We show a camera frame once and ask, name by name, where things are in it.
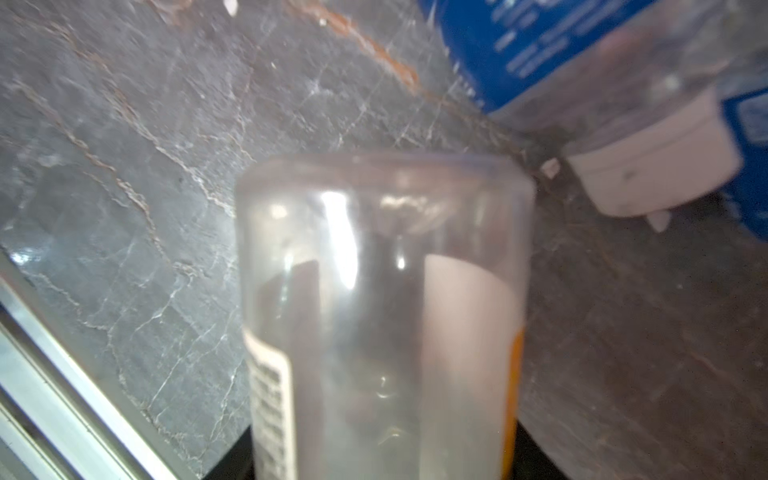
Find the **blue label bottle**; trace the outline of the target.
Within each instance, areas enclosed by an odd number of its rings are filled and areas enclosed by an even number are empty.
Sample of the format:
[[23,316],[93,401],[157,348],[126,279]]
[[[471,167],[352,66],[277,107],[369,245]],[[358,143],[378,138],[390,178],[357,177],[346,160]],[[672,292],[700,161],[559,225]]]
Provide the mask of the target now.
[[742,160],[737,175],[721,189],[729,213],[755,237],[767,241],[767,87],[721,102],[725,124]]
[[720,85],[767,47],[763,1],[422,1],[469,99],[552,132],[589,199],[638,217],[741,170]]

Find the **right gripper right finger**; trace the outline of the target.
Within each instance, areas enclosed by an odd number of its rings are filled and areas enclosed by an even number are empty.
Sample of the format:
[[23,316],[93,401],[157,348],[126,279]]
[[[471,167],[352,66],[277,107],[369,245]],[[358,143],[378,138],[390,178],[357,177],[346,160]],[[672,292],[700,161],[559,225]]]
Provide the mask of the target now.
[[513,480],[567,480],[567,476],[554,464],[530,436],[521,423],[517,424]]

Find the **yellow label clear bottle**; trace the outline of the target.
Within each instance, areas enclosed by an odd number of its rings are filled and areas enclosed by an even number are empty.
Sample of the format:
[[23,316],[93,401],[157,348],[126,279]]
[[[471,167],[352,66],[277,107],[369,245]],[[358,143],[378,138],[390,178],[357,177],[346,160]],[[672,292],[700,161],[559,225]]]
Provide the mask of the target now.
[[236,184],[259,479],[508,479],[535,185],[512,159],[285,155]]

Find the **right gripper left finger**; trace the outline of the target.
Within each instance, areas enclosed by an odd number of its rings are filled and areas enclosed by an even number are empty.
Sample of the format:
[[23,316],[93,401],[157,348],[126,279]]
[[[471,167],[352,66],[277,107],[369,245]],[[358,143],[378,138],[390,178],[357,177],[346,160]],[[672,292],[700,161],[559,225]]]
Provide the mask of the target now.
[[203,477],[204,480],[254,480],[254,452],[251,428],[244,430],[238,440]]

